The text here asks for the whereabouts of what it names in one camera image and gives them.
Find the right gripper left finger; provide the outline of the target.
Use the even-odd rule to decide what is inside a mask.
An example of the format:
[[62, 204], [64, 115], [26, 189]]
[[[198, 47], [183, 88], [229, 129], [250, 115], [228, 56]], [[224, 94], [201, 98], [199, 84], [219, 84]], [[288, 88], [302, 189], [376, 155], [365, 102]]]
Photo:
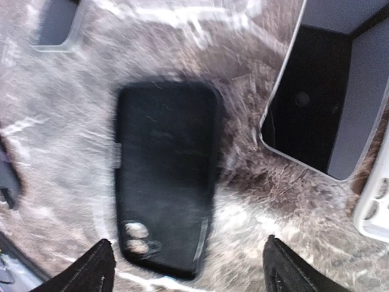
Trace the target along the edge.
[[116, 261], [109, 240], [101, 239], [71, 266], [34, 291], [112, 292]]

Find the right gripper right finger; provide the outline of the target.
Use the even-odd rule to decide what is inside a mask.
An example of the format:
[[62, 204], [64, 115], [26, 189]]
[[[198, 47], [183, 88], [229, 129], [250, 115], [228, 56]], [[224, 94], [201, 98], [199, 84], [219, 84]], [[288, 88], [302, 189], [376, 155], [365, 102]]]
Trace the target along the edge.
[[263, 268], [267, 291], [343, 291], [274, 235], [264, 245]]

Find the white silicone phone case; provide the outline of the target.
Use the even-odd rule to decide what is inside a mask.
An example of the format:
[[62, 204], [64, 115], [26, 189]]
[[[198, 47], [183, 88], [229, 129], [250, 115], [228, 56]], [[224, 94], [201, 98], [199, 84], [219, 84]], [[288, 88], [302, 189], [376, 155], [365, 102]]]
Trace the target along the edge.
[[356, 229], [364, 236], [388, 243], [388, 138], [354, 210]]

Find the black silicone phone case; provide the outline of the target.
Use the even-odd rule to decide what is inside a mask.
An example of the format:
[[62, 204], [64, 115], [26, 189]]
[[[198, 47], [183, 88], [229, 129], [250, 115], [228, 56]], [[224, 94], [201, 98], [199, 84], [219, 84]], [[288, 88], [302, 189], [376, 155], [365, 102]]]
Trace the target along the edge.
[[222, 97], [201, 82], [135, 82], [115, 117], [120, 250], [129, 262], [192, 280], [213, 219]]

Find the black phone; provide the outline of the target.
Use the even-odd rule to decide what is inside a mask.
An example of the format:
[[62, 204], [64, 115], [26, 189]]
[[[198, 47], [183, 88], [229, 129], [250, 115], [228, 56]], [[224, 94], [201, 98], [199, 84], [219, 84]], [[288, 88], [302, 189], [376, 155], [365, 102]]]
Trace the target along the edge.
[[16, 209], [21, 194], [21, 180], [7, 153], [5, 144], [1, 141], [1, 196], [10, 209]]

